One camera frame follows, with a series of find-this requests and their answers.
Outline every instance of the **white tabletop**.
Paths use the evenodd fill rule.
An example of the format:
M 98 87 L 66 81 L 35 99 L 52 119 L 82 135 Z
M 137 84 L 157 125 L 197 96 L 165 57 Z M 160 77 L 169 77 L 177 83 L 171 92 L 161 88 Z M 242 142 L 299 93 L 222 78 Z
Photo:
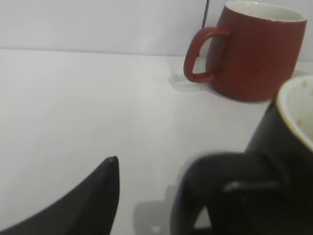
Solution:
M 167 234 L 188 164 L 203 153 L 243 151 L 268 105 L 190 83 L 183 61 L 0 50 L 0 229 L 47 207 L 117 155 L 112 235 Z M 310 71 L 313 63 L 298 64 L 297 75 Z

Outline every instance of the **blurry black object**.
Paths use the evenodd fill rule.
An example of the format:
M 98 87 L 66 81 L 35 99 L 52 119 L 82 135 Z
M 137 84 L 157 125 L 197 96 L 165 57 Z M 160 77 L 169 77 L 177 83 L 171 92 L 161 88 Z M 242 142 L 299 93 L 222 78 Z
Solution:
M 199 158 L 178 189 L 171 235 L 312 235 L 313 207 L 299 206 L 290 181 L 284 163 L 267 154 Z M 212 227 L 197 229 L 204 207 Z
M 0 235 L 109 235 L 119 200 L 117 157 L 48 208 Z

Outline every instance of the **white wall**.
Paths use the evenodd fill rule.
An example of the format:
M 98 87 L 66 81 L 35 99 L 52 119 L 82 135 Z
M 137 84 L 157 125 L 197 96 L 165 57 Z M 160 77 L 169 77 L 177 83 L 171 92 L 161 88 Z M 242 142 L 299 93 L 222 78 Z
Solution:
M 227 0 L 211 0 L 215 26 Z M 313 0 L 259 0 L 309 18 L 301 60 L 313 60 Z M 1 0 L 0 48 L 185 55 L 205 0 Z

